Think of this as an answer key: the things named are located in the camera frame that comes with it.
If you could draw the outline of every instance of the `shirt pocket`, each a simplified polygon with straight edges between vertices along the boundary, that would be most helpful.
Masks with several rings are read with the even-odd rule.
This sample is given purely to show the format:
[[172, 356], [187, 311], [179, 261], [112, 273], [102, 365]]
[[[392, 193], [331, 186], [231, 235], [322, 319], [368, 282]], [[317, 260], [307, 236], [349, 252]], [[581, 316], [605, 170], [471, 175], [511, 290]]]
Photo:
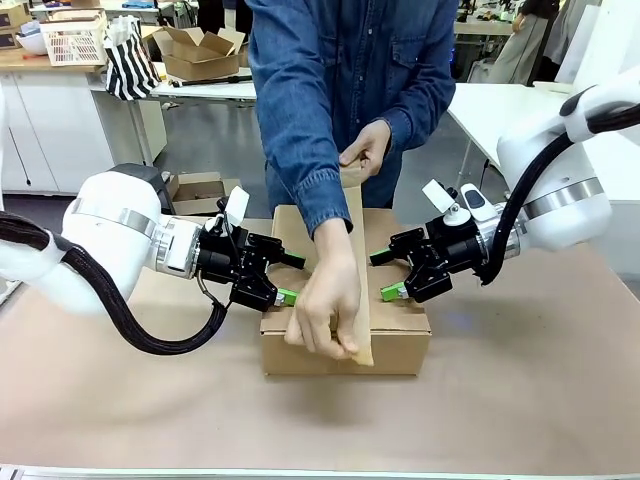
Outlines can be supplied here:
[[331, 37], [320, 36], [318, 42], [320, 60], [324, 66], [324, 83], [327, 89], [327, 98], [333, 98], [336, 69], [340, 68], [342, 63], [344, 48], [342, 43], [338, 44], [338, 41]]
[[391, 106], [407, 86], [420, 64], [425, 36], [391, 41], [391, 60], [387, 72], [386, 103]]

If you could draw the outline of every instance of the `black shirt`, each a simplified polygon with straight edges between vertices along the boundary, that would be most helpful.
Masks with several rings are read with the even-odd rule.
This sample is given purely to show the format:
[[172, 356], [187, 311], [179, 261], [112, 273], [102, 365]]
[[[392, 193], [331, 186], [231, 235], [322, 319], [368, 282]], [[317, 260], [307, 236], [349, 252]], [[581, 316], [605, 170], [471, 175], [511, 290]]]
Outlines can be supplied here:
[[535, 15], [536, 17], [549, 19], [553, 17], [560, 8], [559, 0], [527, 0], [522, 5], [520, 13], [522, 15]]

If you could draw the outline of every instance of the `white bowl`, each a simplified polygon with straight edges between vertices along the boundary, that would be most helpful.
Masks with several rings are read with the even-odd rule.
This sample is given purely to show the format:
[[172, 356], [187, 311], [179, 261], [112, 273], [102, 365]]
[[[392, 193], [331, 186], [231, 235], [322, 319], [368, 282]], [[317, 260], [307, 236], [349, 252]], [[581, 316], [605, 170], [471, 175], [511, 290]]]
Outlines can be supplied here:
[[29, 53], [34, 55], [46, 55], [47, 45], [44, 43], [42, 32], [27, 37], [17, 35], [18, 43]]

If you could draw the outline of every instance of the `hand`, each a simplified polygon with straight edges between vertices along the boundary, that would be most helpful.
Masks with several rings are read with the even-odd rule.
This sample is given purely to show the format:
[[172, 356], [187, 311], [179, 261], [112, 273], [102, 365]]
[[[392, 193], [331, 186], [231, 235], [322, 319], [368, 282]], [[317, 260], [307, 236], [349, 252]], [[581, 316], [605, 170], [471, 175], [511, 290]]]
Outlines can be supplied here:
[[[318, 264], [300, 292], [285, 341], [306, 345], [338, 360], [358, 352], [353, 321], [360, 308], [360, 277], [344, 220], [332, 218], [316, 228]], [[338, 318], [338, 340], [331, 338], [329, 322]]]
[[515, 20], [511, 24], [513, 33], [520, 33], [520, 30], [522, 30], [522, 22], [524, 22], [524, 18], [524, 15], [522, 15], [521, 13], [518, 14], [518, 16], [515, 18]]
[[346, 167], [356, 160], [360, 161], [363, 176], [367, 178], [377, 175], [382, 167], [384, 154], [391, 139], [391, 129], [384, 120], [376, 120], [360, 131], [355, 142], [340, 155], [340, 165]]

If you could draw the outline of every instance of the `gray trousers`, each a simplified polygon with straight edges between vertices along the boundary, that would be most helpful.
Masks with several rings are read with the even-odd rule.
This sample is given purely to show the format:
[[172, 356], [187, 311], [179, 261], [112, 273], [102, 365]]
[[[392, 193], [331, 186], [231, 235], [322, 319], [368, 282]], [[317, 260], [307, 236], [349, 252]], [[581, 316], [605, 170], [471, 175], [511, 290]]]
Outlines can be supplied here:
[[512, 34], [502, 49], [489, 73], [487, 83], [527, 83], [547, 22], [548, 20], [535, 15], [525, 17], [522, 29]]

